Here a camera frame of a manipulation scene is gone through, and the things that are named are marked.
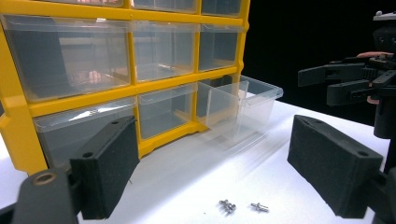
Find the clear plastic drawer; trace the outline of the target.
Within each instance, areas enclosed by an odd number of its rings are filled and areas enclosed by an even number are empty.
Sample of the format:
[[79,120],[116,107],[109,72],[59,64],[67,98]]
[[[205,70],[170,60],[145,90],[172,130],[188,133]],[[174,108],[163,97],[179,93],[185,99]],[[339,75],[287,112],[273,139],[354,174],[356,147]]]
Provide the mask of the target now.
[[131,7],[155,11],[195,13],[197,0],[131,0]]
[[238,17],[241,0],[202,0],[201,13],[204,15]]
[[67,110],[34,118],[35,129],[50,168],[69,165],[69,159],[108,123],[132,116],[136,99]]
[[234,66],[240,26],[202,24],[199,44],[200,72]]
[[192,83],[139,95],[141,138],[149,139],[189,122],[195,91]]
[[1,15],[30,102],[130,84],[126,21]]
[[184,76],[193,71],[196,24],[134,21],[132,29],[137,82]]
[[63,4],[86,5],[96,7],[122,7],[123,0],[39,0]]
[[236,143],[264,130],[283,89],[251,77],[230,76],[197,84],[197,119],[213,133]]

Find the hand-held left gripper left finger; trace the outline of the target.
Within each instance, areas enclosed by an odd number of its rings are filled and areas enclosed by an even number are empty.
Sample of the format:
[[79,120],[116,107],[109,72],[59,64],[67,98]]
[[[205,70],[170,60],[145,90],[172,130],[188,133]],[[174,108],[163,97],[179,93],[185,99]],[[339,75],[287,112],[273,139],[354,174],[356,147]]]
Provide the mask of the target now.
[[134,116],[110,121],[72,156],[84,219],[111,216],[139,162]]

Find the yellow black drawer cabinet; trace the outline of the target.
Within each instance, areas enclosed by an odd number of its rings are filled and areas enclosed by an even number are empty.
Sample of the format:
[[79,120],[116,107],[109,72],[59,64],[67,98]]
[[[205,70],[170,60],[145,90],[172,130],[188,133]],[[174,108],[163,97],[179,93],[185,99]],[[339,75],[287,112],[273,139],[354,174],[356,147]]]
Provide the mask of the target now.
[[[201,13],[202,0],[197,0],[195,13],[155,11],[131,7],[131,0],[123,0],[122,7],[96,7],[75,4],[54,3],[39,0],[0,0],[1,15],[27,15],[72,19],[106,19],[126,21],[129,24],[128,55],[130,84],[111,90],[98,91],[65,98],[49,99],[41,102],[27,100],[22,88],[17,66],[11,55],[3,24],[0,21],[0,135],[3,137],[10,158],[20,171],[33,174],[50,168],[33,122],[34,118],[47,116],[82,107],[105,104],[106,102],[134,97],[136,104],[133,116],[136,119],[138,152],[147,155],[154,149],[191,133],[208,128],[197,119],[197,84],[204,80],[214,80],[230,76],[229,82],[238,82],[244,66],[243,54],[248,32],[248,15],[251,0],[241,0],[238,17],[204,15]],[[134,21],[156,21],[192,23],[198,26],[195,33],[193,51],[193,71],[190,74],[165,79],[137,82],[134,70],[134,41],[132,25]],[[199,44],[202,24],[240,26],[234,66],[200,72]],[[196,85],[192,95],[191,120],[173,130],[149,139],[142,139],[140,132],[138,96],[151,91],[160,91],[179,85]]]

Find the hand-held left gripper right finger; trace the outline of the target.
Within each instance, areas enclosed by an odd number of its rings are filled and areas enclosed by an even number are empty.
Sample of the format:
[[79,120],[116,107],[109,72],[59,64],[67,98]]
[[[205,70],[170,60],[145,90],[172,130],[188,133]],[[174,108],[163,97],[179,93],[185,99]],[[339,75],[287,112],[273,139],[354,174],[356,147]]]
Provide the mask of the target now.
[[363,189],[383,157],[319,119],[293,118],[288,163],[343,218],[363,218]]

